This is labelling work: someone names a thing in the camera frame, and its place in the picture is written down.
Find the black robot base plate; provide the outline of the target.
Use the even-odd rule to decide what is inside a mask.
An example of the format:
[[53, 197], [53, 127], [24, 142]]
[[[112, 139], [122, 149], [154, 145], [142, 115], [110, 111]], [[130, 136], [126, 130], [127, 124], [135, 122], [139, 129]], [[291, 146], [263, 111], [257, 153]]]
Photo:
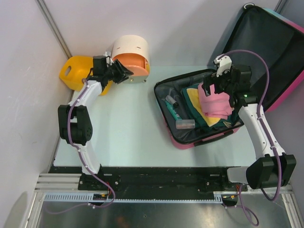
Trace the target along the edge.
[[239, 184], [231, 183], [227, 167], [106, 167], [97, 174], [117, 193], [126, 187], [164, 188], [197, 187], [202, 192], [235, 191]]

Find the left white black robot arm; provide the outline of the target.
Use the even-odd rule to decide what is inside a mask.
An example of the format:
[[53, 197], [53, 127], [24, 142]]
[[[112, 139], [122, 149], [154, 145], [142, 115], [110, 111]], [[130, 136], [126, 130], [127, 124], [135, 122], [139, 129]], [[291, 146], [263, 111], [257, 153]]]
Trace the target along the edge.
[[88, 184], [95, 190], [104, 186], [105, 178], [98, 174], [101, 164], [91, 142], [93, 125], [89, 108], [98, 96], [109, 91], [113, 83], [122, 83], [132, 75], [132, 71], [108, 54], [71, 57], [59, 74], [67, 87], [78, 93], [70, 103], [58, 107], [60, 138], [76, 149], [83, 173], [92, 174]]

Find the pink cloth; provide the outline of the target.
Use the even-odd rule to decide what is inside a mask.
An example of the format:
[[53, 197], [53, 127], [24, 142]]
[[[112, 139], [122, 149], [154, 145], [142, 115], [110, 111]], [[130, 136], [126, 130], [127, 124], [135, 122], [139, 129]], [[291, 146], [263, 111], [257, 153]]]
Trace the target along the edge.
[[211, 94], [206, 96], [202, 86], [203, 83], [198, 85], [198, 96], [203, 114], [208, 117], [227, 119], [233, 111], [229, 103], [229, 95], [224, 92], [216, 94], [214, 85], [211, 85]]

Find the teal tube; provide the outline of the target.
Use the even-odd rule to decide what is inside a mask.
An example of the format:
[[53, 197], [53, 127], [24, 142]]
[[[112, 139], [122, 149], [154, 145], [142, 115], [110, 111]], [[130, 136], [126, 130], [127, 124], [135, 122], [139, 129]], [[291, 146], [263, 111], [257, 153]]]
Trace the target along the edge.
[[174, 120], [182, 120], [182, 118], [180, 117], [180, 115], [175, 111], [173, 105], [171, 105], [168, 101], [165, 100], [166, 103], [166, 107], [169, 110], [170, 114], [172, 115], [172, 117], [174, 118]]

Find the pink and teal children's suitcase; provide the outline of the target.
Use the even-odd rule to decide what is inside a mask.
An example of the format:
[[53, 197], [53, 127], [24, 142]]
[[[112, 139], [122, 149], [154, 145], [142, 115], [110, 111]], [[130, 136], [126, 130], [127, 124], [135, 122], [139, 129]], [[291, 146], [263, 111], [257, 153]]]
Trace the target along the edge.
[[[154, 94], [171, 141], [187, 149], [220, 140], [243, 122], [242, 106], [261, 103], [275, 109], [304, 78], [304, 29], [276, 12], [245, 6], [224, 47], [230, 69], [217, 76], [204, 69], [158, 82]], [[234, 110], [227, 119], [208, 124], [198, 93], [224, 95]]]

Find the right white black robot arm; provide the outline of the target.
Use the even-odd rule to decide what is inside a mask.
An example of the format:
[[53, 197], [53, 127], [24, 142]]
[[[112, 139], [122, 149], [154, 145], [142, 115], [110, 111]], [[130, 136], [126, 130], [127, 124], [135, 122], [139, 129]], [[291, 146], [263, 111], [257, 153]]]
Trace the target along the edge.
[[292, 154], [286, 154], [272, 133], [264, 109], [258, 104], [257, 95], [250, 89], [251, 68], [245, 65], [216, 64], [217, 71], [203, 79], [203, 90], [211, 94], [226, 93], [229, 102], [244, 123], [254, 146], [256, 161], [248, 167], [228, 168], [219, 178], [223, 190], [231, 190], [236, 183], [252, 189], [286, 186], [296, 166]]

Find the round pastel drawer cabinet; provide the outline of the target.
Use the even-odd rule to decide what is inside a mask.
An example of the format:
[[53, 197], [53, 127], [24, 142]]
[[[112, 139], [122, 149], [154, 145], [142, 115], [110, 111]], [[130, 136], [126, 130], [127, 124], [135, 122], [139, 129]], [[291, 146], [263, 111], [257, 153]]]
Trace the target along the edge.
[[148, 42], [138, 35], [124, 35], [113, 44], [113, 60], [119, 62], [133, 72], [125, 83], [144, 83], [150, 74], [150, 54]]

